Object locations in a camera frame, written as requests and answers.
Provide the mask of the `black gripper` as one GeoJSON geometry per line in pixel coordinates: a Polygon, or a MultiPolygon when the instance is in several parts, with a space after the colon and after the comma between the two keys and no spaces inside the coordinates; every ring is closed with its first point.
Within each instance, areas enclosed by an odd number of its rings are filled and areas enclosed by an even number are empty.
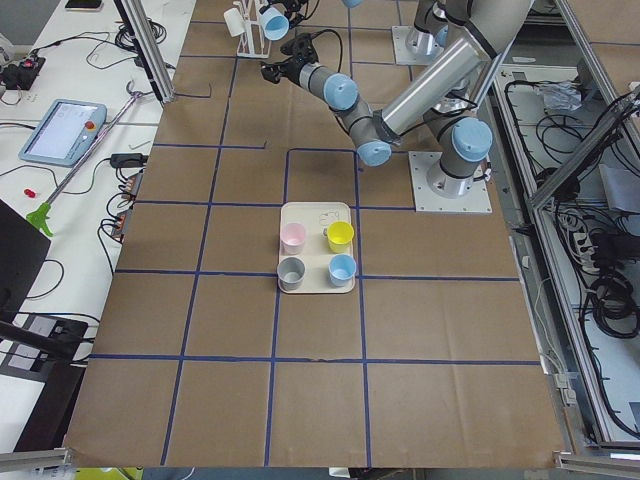
{"type": "Polygon", "coordinates": [[[284,8],[284,16],[290,25],[299,25],[307,19],[309,9],[308,0],[273,0],[272,5],[281,5],[284,8]]]}
{"type": "Polygon", "coordinates": [[[302,61],[296,58],[288,58],[275,63],[260,62],[260,72],[264,80],[278,84],[282,78],[286,78],[296,85],[300,85],[300,72],[302,61]]]}

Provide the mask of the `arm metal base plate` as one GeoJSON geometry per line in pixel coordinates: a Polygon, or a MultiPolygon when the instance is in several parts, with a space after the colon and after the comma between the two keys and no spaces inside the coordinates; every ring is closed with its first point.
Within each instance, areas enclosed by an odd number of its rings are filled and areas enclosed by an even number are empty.
{"type": "Polygon", "coordinates": [[[392,41],[398,65],[426,65],[434,37],[414,26],[393,26],[392,41]]]}
{"type": "Polygon", "coordinates": [[[480,176],[481,168],[467,179],[445,173],[440,152],[409,152],[409,164],[415,210],[418,213],[490,214],[492,206],[488,187],[480,176]]]}

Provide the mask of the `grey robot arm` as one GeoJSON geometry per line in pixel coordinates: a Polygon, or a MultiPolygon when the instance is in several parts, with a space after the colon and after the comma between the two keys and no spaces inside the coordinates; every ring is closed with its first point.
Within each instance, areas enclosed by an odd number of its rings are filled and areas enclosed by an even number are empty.
{"type": "Polygon", "coordinates": [[[427,172],[429,187],[444,198],[460,198],[478,181],[475,171],[493,143],[476,110],[531,6],[529,1],[419,2],[407,47],[429,56],[429,63],[380,110],[372,110],[350,76],[320,63],[312,33],[287,41],[280,48],[284,60],[261,63],[261,74],[271,83],[286,78],[323,100],[368,166],[386,163],[404,135],[428,126],[443,149],[427,172]]]}
{"type": "MultiPolygon", "coordinates": [[[[309,21],[315,14],[320,1],[315,1],[309,10],[309,1],[267,1],[259,12],[265,14],[268,8],[281,6],[282,15],[293,29],[301,22],[309,21]]],[[[418,1],[415,7],[413,23],[410,26],[393,26],[394,48],[403,55],[419,58],[419,62],[435,58],[440,54],[447,41],[448,23],[445,1],[418,1]]]]}

